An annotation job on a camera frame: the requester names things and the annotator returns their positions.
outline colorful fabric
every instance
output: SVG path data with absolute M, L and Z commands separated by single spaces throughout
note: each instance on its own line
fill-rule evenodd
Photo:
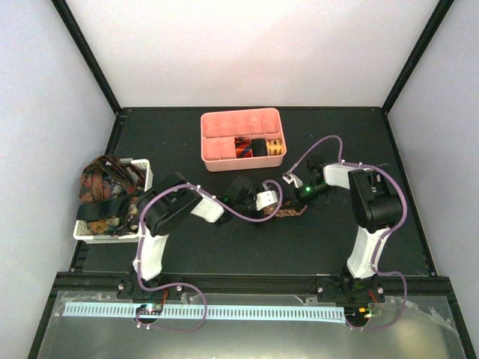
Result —
M 122 165 L 114 156 L 96 158 L 83 172 L 80 180 L 80 202 L 99 203 L 112 198 L 135 194 L 144 189 L 143 172 L 134 165 Z M 99 221 L 87 222 L 94 235 L 124 236 L 137 233 L 138 196 L 130 200 L 128 213 L 122 217 L 113 216 Z

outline black metal rail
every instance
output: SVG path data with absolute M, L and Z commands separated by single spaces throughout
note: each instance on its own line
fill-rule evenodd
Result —
M 88 68 L 97 80 L 97 83 L 100 86 L 101 91 L 105 95 L 106 100 L 112 107 L 113 113 L 115 113 L 116 115 L 120 114 L 121 106 L 118 103 L 117 98 L 115 97 L 115 94 L 113 93 L 113 90 L 110 87 L 105 75 L 103 74 L 103 71 L 98 64 L 97 59 L 91 51 L 91 48 L 88 45 L 88 42 L 85 39 L 85 36 L 83 35 L 82 30 L 78 25 L 78 22 L 75 20 L 75 17 L 73 16 L 70 8 L 68 7 L 67 2 L 65 0 L 52 0 L 52 3 L 57 9 L 57 12 L 63 20 L 63 23 L 67 27 L 68 32 L 70 32 L 73 41 L 75 41 L 76 46 L 82 53 L 82 56 L 85 59 Z
M 418 65 L 421 60 L 422 55 L 427 49 L 427 46 L 431 42 L 436 33 L 437 29 L 441 25 L 442 20 L 445 18 L 446 14 L 449 11 L 449 8 L 454 3 L 454 0 L 439 0 L 436 8 L 433 11 L 433 14 L 429 18 L 424 30 L 421 33 L 418 41 L 416 42 L 414 48 L 411 51 L 406 63 L 404 64 L 403 69 L 401 70 L 399 76 L 397 77 L 396 82 L 394 83 L 391 92 L 382 105 L 382 110 L 385 113 L 389 113 L 392 109 L 392 106 L 399 97 L 404 86 L 406 86 L 409 77 L 411 77 L 412 72 Z

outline black strap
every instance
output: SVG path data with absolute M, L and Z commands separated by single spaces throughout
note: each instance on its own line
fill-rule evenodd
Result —
M 123 217 L 128 213 L 132 198 L 137 197 L 139 191 L 124 196 L 104 200 L 98 203 L 85 203 L 80 205 L 76 213 L 78 221 L 99 221 L 111 217 Z
M 97 159 L 95 165 L 101 168 L 102 171 L 107 173 L 112 179 L 119 182 L 123 188 L 128 189 L 135 187 L 133 178 L 122 164 L 116 162 L 114 157 L 104 156 Z

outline black frame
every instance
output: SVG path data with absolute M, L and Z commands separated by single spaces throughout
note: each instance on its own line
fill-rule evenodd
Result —
M 102 90 L 105 98 L 109 102 L 109 105 L 112 108 L 112 111 L 115 113 L 115 122 L 112 128 L 112 133 L 109 138 L 109 142 L 106 147 L 106 153 L 114 153 L 115 148 L 118 144 L 118 139 L 120 137 L 123 125 L 124 125 L 124 111 L 127 109 L 122 108 L 118 103 L 113 90 L 111 89 L 106 77 L 103 74 L 103 71 L 100 68 L 96 58 L 94 57 L 93 52 L 91 51 L 90 46 L 88 45 L 87 40 L 85 39 L 78 23 L 76 22 L 71 10 L 68 7 L 68 4 L 65 0 L 52 0 L 55 8 L 58 11 L 61 19 L 63 20 L 67 30 L 70 32 L 73 40 L 75 41 L 79 51 L 82 53 L 85 62 L 90 68 L 94 78 L 96 79 L 100 89 Z M 421 56 L 424 54 L 427 46 L 432 40 L 434 34 L 439 28 L 442 20 L 445 18 L 448 10 L 451 8 L 451 5 L 454 3 L 454 0 L 439 0 L 436 5 L 435 10 L 433 11 L 429 21 L 427 22 L 424 30 L 421 33 L 421 36 L 418 38 L 418 41 L 415 44 L 414 49 L 409 55 L 406 63 L 404 64 L 403 69 L 401 70 L 399 76 L 397 77 L 396 82 L 394 83 L 393 88 L 391 89 L 386 101 L 381 107 L 382 115 L 385 121 L 385 124 L 388 128 L 388 133 L 391 138 L 391 142 L 394 146 L 394 152 L 399 161 L 401 176 L 405 180 L 406 190 L 410 198 L 412 198 L 411 189 L 409 187 L 406 173 L 403 168 L 403 163 L 400 160 L 399 152 L 394 140 L 393 132 L 388 119 L 388 113 L 392 109 L 394 103 L 399 97 L 402 89 L 406 86 L 406 83 L 409 77 L 412 75 L 416 65 L 421 59 Z M 463 344 L 464 351 L 468 358 L 476 358 L 474 348 L 472 347 L 472 342 L 470 340 L 469 334 L 466 329 L 466 324 L 463 320 L 462 313 L 460 311 L 459 305 L 457 303 L 457 298 L 454 294 L 453 287 L 449 278 L 447 277 L 438 277 L 436 275 L 436 267 L 434 266 L 433 258 L 430 253 L 429 246 L 427 244 L 426 237 L 424 235 L 421 222 L 419 221 L 418 211 L 415 207 L 414 201 L 412 200 L 412 213 L 417 220 L 419 230 L 421 232 L 421 238 L 423 241 L 425 255 L 428 260 L 428 266 L 431 268 L 431 277 L 408 277 L 408 287 L 410 295 L 443 295 L 448 299 L 451 312 L 454 317 L 455 325 L 458 333 L 460 334 L 460 339 Z M 50 292 L 50 296 L 43 311 L 42 318 L 40 320 L 37 333 L 34 338 L 34 342 L 31 347 L 29 358 L 36 358 L 39 351 L 43 336 L 46 332 L 49 317 L 52 312 L 55 300 L 57 298 L 59 291 L 87 291 L 87 290 L 99 290 L 99 291 L 109 291 L 117 292 L 121 297 L 125 292 L 119 290 L 119 285 L 123 284 L 126 289 L 123 291 L 133 290 L 132 286 L 134 285 L 131 278 L 131 274 L 125 273 L 111 273 L 111 274 L 86 274 L 82 273 L 82 260 L 86 256 L 85 243 L 78 242 L 75 253 L 72 258 L 70 265 L 70 272 L 59 272 L 57 273 L 55 282 Z M 188 275 L 187 277 L 168 277 L 162 276 L 162 281 L 172 282 L 173 280 L 182 280 L 187 283 L 194 284 L 202 288 L 205 292 L 228 292 L 228 293 L 261 293 L 261 294 L 298 294 L 298 295 L 317 295 L 317 287 L 320 284 L 321 280 L 324 280 L 321 277 L 315 276 L 301 276 L 301 277 L 270 277 L 270 276 L 245 276 L 245 275 L 207 275 L 207 274 L 197 274 L 197 275 Z M 399 278 L 388 277 L 381 280 L 382 287 L 385 290 L 385 293 L 388 295 L 402 295 L 402 282 Z M 321 301 L 334 299 L 333 296 L 325 296 L 324 298 L 318 298 Z

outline pink plastic tray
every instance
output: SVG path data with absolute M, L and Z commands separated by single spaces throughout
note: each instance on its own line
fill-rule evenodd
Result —
M 281 139 L 281 155 L 237 159 L 235 137 Z M 276 108 L 208 112 L 201 116 L 201 158 L 209 171 L 277 167 L 285 154 L 286 142 Z

